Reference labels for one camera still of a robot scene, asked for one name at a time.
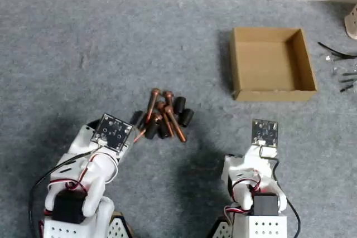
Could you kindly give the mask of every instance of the black cylinder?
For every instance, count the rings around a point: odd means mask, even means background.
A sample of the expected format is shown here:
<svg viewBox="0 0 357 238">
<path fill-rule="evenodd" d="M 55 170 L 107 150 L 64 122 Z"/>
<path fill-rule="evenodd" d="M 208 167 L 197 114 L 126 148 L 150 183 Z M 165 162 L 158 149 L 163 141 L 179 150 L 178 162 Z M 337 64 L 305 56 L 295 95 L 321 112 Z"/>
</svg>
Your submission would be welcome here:
<svg viewBox="0 0 357 238">
<path fill-rule="evenodd" d="M 194 116 L 194 111 L 192 111 L 191 109 L 185 109 L 182 114 L 180 114 L 178 123 L 180 125 L 182 125 L 184 128 L 186 128 L 189 124 L 190 121 L 192 119 L 192 117 Z"/>
<path fill-rule="evenodd" d="M 173 105 L 173 113 L 174 114 L 181 114 L 184 111 L 186 104 L 186 98 L 185 97 L 177 97 L 175 99 L 175 103 Z"/>
<path fill-rule="evenodd" d="M 130 119 L 130 123 L 137 128 L 140 128 L 144 123 L 145 113 L 143 111 L 136 111 L 132 118 Z"/>
<path fill-rule="evenodd" d="M 160 127 L 160 123 L 156 121 L 151 121 L 149 125 L 147 126 L 147 129 L 145 131 L 145 137 L 147 139 L 153 139 Z"/>
<path fill-rule="evenodd" d="M 159 134 L 160 138 L 162 138 L 162 139 L 168 138 L 170 136 L 170 133 L 168 132 L 165 122 L 163 120 L 160 120 L 159 125 L 160 125 L 160 127 L 158 129 L 158 134 Z"/>
</svg>

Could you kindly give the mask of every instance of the copper bolt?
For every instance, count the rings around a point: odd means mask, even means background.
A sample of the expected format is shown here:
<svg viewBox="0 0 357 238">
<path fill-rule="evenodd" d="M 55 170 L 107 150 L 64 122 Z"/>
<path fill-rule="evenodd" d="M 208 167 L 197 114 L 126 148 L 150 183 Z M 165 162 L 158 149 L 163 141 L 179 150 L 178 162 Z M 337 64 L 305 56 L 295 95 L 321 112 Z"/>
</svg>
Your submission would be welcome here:
<svg viewBox="0 0 357 238">
<path fill-rule="evenodd" d="M 152 115 L 152 120 L 155 121 L 155 122 L 160 121 L 160 120 L 162 120 L 162 115 L 159 114 L 159 113 L 154 113 Z"/>
<path fill-rule="evenodd" d="M 152 111 L 154 110 L 157 97 L 160 95 L 160 89 L 152 89 L 149 104 L 147 105 L 146 123 L 150 121 Z"/>
<path fill-rule="evenodd" d="M 165 97 L 166 100 L 166 104 L 173 107 L 172 106 L 172 99 L 173 99 L 173 93 L 172 91 L 164 91 L 163 92 L 163 96 Z"/>
<path fill-rule="evenodd" d="M 162 117 L 163 117 L 163 121 L 166 124 L 167 130 L 168 130 L 170 136 L 173 137 L 175 134 L 173 133 L 170 121 L 169 121 L 169 119 L 167 117 L 167 114 L 165 113 L 165 103 L 163 101 L 158 101 L 156 103 L 156 109 L 158 109 L 161 112 Z"/>
<path fill-rule="evenodd" d="M 180 128 L 179 124 L 177 123 L 174 115 L 173 115 L 173 108 L 172 106 L 166 106 L 165 107 L 165 113 L 168 115 L 170 118 L 171 122 L 173 123 L 173 127 L 177 133 L 178 138 L 180 139 L 181 142 L 186 142 L 186 136 L 182 132 L 182 129 Z"/>
<path fill-rule="evenodd" d="M 137 135 L 133 141 L 133 143 L 137 142 L 139 138 L 141 138 L 145 134 L 146 128 L 144 128 L 139 135 Z"/>
</svg>

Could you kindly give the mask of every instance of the open cardboard box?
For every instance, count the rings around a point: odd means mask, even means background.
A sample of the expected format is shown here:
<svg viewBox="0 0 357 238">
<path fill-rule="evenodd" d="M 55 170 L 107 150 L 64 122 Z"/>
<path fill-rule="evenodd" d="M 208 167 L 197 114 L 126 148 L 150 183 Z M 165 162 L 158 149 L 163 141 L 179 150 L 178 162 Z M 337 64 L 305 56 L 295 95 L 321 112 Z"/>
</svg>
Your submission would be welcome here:
<svg viewBox="0 0 357 238">
<path fill-rule="evenodd" d="M 301 29 L 234 28 L 230 50 L 239 101 L 306 101 L 317 92 Z"/>
</svg>

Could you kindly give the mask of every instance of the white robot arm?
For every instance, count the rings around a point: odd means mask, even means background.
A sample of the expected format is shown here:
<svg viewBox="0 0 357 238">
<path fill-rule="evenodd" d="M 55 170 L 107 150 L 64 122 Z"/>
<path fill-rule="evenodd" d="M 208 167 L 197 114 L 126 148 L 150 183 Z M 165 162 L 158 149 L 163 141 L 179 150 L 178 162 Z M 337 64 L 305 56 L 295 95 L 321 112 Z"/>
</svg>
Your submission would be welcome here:
<svg viewBox="0 0 357 238">
<path fill-rule="evenodd" d="M 132 237 L 122 216 L 113 220 L 114 203 L 103 194 L 133 144 L 134 129 L 108 114 L 97 127 L 81 127 L 57 165 L 80 154 L 88 155 L 51 173 L 41 227 L 43 238 Z"/>
<path fill-rule="evenodd" d="M 242 157 L 225 156 L 221 179 L 233 204 L 224 207 L 225 218 L 216 222 L 209 237 L 287 238 L 288 204 L 276 181 L 270 160 L 278 161 L 276 122 L 253 120 L 252 145 Z"/>
</svg>

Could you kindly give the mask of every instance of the black wire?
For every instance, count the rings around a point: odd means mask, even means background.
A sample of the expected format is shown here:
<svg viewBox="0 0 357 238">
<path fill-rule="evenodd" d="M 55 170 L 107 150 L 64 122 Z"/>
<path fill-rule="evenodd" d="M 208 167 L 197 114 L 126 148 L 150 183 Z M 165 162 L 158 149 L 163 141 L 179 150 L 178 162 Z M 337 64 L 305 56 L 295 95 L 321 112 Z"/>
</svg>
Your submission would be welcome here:
<svg viewBox="0 0 357 238">
<path fill-rule="evenodd" d="M 349 55 L 349 54 L 345 54 L 345 53 L 339 52 L 339 51 L 337 51 L 337 50 L 332 49 L 331 47 L 327 47 L 325 44 L 323 44 L 323 43 L 321 43 L 321 42 L 318 42 L 318 44 L 319 44 L 321 47 L 324 47 L 325 49 L 334 52 L 334 53 L 332 53 L 333 55 L 338 56 L 338 57 L 340 57 L 340 58 L 342 58 L 342 59 L 344 59 L 344 60 L 357 58 L 357 55 Z"/>
<path fill-rule="evenodd" d="M 66 164 L 77 160 L 79 158 L 85 157 L 89 154 L 91 154 L 92 151 L 87 152 L 87 153 L 82 153 L 82 154 L 78 154 L 62 163 L 60 163 L 59 165 L 55 166 L 54 168 L 52 168 L 51 170 L 49 170 L 48 172 L 46 172 L 36 183 L 35 185 L 32 186 L 31 190 L 30 190 L 30 197 L 28 199 L 28 224 L 30 226 L 30 230 L 31 230 L 31 235 L 33 238 L 36 238 L 36 230 L 35 230 L 35 226 L 33 225 L 33 216 L 32 216 L 32 209 L 33 209 L 33 200 L 35 198 L 35 190 L 37 188 L 38 185 L 41 184 L 42 181 L 44 181 L 44 179 L 46 177 L 48 177 L 51 173 L 53 173 L 54 171 L 56 171 L 57 169 L 65 166 Z"/>
<path fill-rule="evenodd" d="M 280 189 L 282 189 L 282 187 L 280 186 L 278 180 L 277 180 L 277 176 L 275 174 L 275 170 L 277 169 L 278 165 L 280 164 L 280 161 L 278 158 L 275 158 L 275 157 L 263 157 L 263 156 L 260 156 L 261 158 L 263 159 L 266 159 L 266 160 L 273 160 L 275 161 L 275 165 L 273 167 L 273 178 L 275 179 L 275 181 L 277 182 L 278 186 L 280 187 Z M 296 216 L 296 219 L 297 219 L 297 230 L 296 230 L 296 233 L 294 235 L 294 238 L 297 238 L 300 234 L 300 231 L 301 231 L 301 220 L 300 220 L 300 217 L 299 217 L 299 214 L 298 212 L 296 211 L 295 207 L 292 205 L 292 203 L 290 202 L 290 200 L 288 199 L 288 197 L 286 197 L 286 201 L 289 205 L 289 207 L 291 208 L 292 212 L 294 212 L 295 216 Z"/>
</svg>

